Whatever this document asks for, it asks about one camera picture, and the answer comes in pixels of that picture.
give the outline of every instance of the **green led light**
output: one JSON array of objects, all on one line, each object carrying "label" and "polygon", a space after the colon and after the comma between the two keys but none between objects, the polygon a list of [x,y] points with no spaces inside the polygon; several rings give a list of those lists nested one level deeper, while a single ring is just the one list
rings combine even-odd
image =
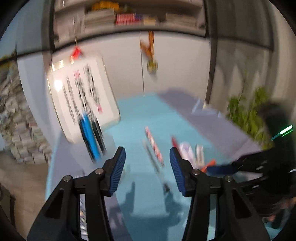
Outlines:
[{"label": "green led light", "polygon": [[[290,133],[290,132],[292,132],[292,131],[293,131],[293,130],[291,130],[291,131],[287,132],[285,135],[289,134],[289,133]],[[282,137],[283,137],[283,136],[285,136],[285,135],[282,135]]]},{"label": "green led light", "polygon": [[280,134],[282,135],[282,134],[284,134],[285,132],[287,132],[288,130],[291,130],[292,128],[293,128],[293,126],[290,125],[290,126],[288,126],[286,129],[283,129],[283,130],[280,132]]}]

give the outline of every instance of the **stacked books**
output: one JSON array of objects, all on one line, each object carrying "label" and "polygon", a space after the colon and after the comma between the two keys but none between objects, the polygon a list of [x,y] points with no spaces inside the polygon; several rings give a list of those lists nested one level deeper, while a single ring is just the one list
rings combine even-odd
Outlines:
[{"label": "stacked books", "polygon": [[89,12],[84,17],[85,28],[95,27],[102,24],[109,24],[115,22],[115,12],[113,8],[102,9],[98,11]]},{"label": "stacked books", "polygon": [[139,24],[143,21],[141,15],[135,13],[122,13],[116,15],[116,25]]},{"label": "stacked books", "polygon": [[187,16],[187,15],[172,14],[172,13],[167,13],[165,15],[165,19],[167,23],[177,24],[181,26],[188,26],[188,27],[196,27],[196,23],[197,23],[197,20],[195,17]]},{"label": "stacked books", "polygon": [[0,133],[6,147],[18,163],[49,163],[52,151],[30,111],[17,64],[6,73],[0,74]]}]

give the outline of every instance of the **metal screw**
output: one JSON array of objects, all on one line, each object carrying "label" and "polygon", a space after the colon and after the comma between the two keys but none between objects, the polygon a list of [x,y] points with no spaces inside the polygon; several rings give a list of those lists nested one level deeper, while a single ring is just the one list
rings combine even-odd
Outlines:
[{"label": "metal screw", "polygon": [[98,168],[95,170],[95,173],[98,174],[98,175],[101,175],[104,173],[104,170],[102,168]]},{"label": "metal screw", "polygon": [[200,170],[198,170],[198,169],[193,169],[193,170],[192,170],[192,174],[193,174],[193,175],[198,175],[198,174],[200,174]]},{"label": "metal screw", "polygon": [[63,180],[64,180],[64,182],[69,182],[71,180],[71,178],[72,177],[70,175],[67,175],[67,176],[63,177]]},{"label": "metal screw", "polygon": [[232,177],[231,177],[231,176],[225,176],[225,180],[226,180],[227,182],[231,182],[231,181],[232,181]]}]

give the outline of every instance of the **red item on table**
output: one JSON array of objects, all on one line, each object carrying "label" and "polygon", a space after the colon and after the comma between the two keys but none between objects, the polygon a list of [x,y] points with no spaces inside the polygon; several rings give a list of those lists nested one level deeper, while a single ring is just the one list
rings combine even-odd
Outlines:
[{"label": "red item on table", "polygon": [[172,145],[173,147],[176,147],[179,150],[179,144],[175,137],[172,137]]},{"label": "red item on table", "polygon": [[163,156],[161,155],[160,150],[159,150],[158,146],[156,145],[156,143],[154,141],[154,138],[153,138],[153,136],[151,134],[151,131],[149,130],[148,127],[145,127],[145,133],[146,133],[146,136],[147,136],[147,138],[149,140],[150,145],[152,146],[152,149],[154,151],[154,154],[157,157],[157,160],[159,161],[159,163],[162,166],[164,166]]},{"label": "red item on table", "polygon": [[216,165],[216,160],[215,159],[212,159],[208,164],[206,164],[202,169],[201,171],[203,173],[207,173],[207,168],[208,167],[211,167],[211,166],[215,166]]}]

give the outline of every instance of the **orange hanging decoration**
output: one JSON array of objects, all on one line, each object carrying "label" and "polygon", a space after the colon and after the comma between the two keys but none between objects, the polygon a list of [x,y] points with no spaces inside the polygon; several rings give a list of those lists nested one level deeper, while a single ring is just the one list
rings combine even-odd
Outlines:
[{"label": "orange hanging decoration", "polygon": [[140,41],[141,50],[144,51],[148,57],[147,70],[150,74],[156,73],[158,63],[154,61],[154,32],[148,31],[149,46]]}]

